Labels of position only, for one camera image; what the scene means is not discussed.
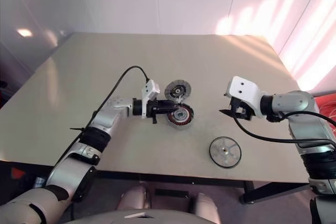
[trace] silver metal part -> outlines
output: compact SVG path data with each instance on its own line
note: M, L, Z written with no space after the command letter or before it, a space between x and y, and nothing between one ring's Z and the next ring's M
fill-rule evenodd
M56 223L71 204L71 198L58 201L54 193L44 188L29 190L0 207L0 223L42 223L33 204L44 215L47 224Z
M336 181L335 179L313 179L308 178L310 186L316 188L321 194L335 194L336 193Z
M87 144L83 143L75 143L71 149L69 150L67 156L71 155L72 153L77 153L82 155L83 157L92 158L94 155L97 155L97 158L100 158L101 152Z
M214 224L213 222L207 219L201 218L193 214L189 214L188 212L180 212L175 210L159 210L159 209L135 209L135 210L105 212L103 214L88 216L67 223L144 224L149 222L151 224L162 224L162 223Z
M219 218L215 203L209 196L206 196L205 194L198 194L193 214L212 221L213 223L221 224L221 219Z
M293 91L288 94L276 94L272 101L272 110L288 113L292 111L319 112L314 97L303 91ZM295 139L327 138L336 141L328 122L312 115L298 114L288 118L291 135ZM296 144L299 154L321 153L333 150L331 145L321 143Z
M150 207L149 194L145 187L135 186L121 196L117 210L145 209Z
M238 165L241 156L239 144L230 137L214 139L209 148L211 159L219 166L233 168Z
M113 104L104 106L90 124L90 127L105 131L111 137L120 122L128 117L128 107L115 108L112 106Z
M91 167L90 164L67 157L52 170L46 185L62 187L72 198L78 185Z
M168 84L164 96L177 103L183 102L191 94L191 86L184 80L176 80Z
M316 207L322 224L335 223L336 198L317 196Z
M107 106L113 107L113 108L129 108L129 112L132 112L133 107L133 99L122 99L120 97L113 97L110 100L107 101Z
M287 94L275 94L272 101L272 110L286 113L291 111L303 111L309 105L312 95L303 91L293 91Z
M179 108L166 115L170 125L179 130L187 129L191 126L194 118L193 109L185 103L179 105Z

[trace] white bracket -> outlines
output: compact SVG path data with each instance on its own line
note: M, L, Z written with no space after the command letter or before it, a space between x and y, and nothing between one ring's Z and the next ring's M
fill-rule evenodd
M160 93L160 88L153 80L149 80L145 87L142 88L142 115L141 118L146 118L147 114L147 102L153 101Z
M260 101L265 94L267 93L261 91L254 82L239 76L232 78L226 90L228 97L235 97L245 102L254 110L255 115L259 118L263 117L260 110Z

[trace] silver pulley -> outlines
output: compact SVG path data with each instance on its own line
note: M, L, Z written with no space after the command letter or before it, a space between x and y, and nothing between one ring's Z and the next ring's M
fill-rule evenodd
M237 166L242 158L242 151L239 144L227 136L214 139L209 151L211 159L223 168L233 168Z
M184 80L176 80L166 87L164 95L168 100L182 103L191 93L191 86Z

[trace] black band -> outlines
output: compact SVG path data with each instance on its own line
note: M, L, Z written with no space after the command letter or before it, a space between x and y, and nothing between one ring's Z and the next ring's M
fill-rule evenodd
M301 155L304 166L313 179L336 178L336 152L312 153Z
M88 157L85 157L81 154L78 154L78 153L71 153L70 154L70 157L74 158L74 159L77 159L77 160L80 160L80 161L83 161L87 164L90 164L90 165L98 165L99 161L100 161L100 158L98 155L94 154L91 158L88 158Z
M260 100L260 110L263 115L273 115L272 110L273 96L263 95Z
M316 198L310 200L310 213L311 213L311 223L321 224L321 219L316 206Z
M111 136L108 133L95 127L88 127L83 132L79 142L103 152L110 140Z
M80 202L84 199L84 197L86 196L86 194L88 193L93 184L96 172L97 170L95 169L94 166L91 166L90 169L88 169L82 181L80 182L79 186L77 187L77 190L73 195L71 201Z
M44 189L46 189L46 190L52 192L53 194L55 194L58 201L66 200L67 198L69 198L68 192L60 186L47 185L46 187L44 187Z
M133 98L133 115L141 115L142 114L142 100L138 100Z
M40 217L41 219L41 224L47 224L47 220L46 217L44 216L44 213L42 212L41 209L39 209L37 206L35 206L34 204L29 204L29 207L34 210L37 215Z

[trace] metal disc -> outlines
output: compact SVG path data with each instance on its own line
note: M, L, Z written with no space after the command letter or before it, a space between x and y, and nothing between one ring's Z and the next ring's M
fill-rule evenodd
M190 93L191 86L184 80L173 81L164 90L164 95L168 100L177 101L178 103L184 101Z
M176 111L166 114L166 118L170 125L179 130L189 128L193 122L194 110L185 103L178 106Z
M211 159L219 166L233 168L238 165L241 156L239 144L232 138L221 136L214 139L209 148Z

